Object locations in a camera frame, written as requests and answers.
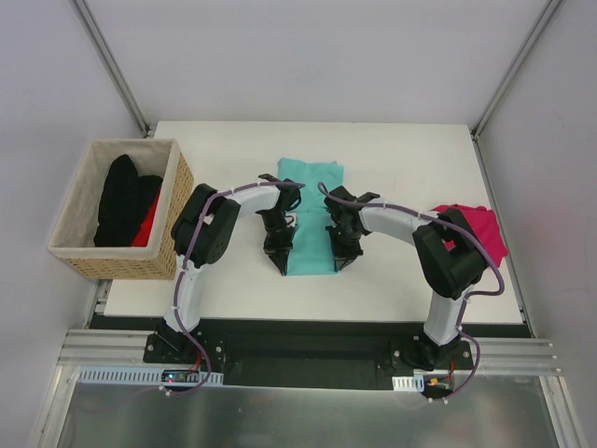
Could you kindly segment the teal t-shirt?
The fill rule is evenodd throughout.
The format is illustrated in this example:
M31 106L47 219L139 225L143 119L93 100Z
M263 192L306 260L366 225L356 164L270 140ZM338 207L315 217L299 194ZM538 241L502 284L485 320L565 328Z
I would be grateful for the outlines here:
M301 203L296 215L293 248L287 262L288 276L335 274L327 227L332 224L324 202L325 196L318 189L323 182L329 191L342 185L344 168L335 161L307 163L282 158L278 161L278 175L302 183Z

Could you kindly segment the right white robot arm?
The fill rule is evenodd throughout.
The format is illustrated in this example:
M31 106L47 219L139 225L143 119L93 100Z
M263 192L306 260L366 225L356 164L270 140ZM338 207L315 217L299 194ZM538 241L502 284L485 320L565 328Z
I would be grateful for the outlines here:
M343 186L329 191L322 182L318 189L325 196L332 219L326 230L336 272L363 255L360 239L374 232L416 249L432 299L419 339L402 349L400 355L414 369L431 371L444 366L461 341L468 295L490 266L463 213L452 207L422 216L396 209L376 193L356 197Z

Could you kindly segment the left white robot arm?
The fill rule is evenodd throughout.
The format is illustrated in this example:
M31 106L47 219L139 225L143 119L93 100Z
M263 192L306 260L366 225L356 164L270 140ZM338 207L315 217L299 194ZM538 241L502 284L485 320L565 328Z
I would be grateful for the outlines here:
M303 184L261 175L253 183L219 191L207 184L196 187L176 219L176 270L173 304L158 326L159 342L175 362L195 357L197 341L191 331L201 321L200 291L210 266L224 256L239 219L261 217L266 232L263 251L282 276L287 275L296 224L287 215L301 203Z

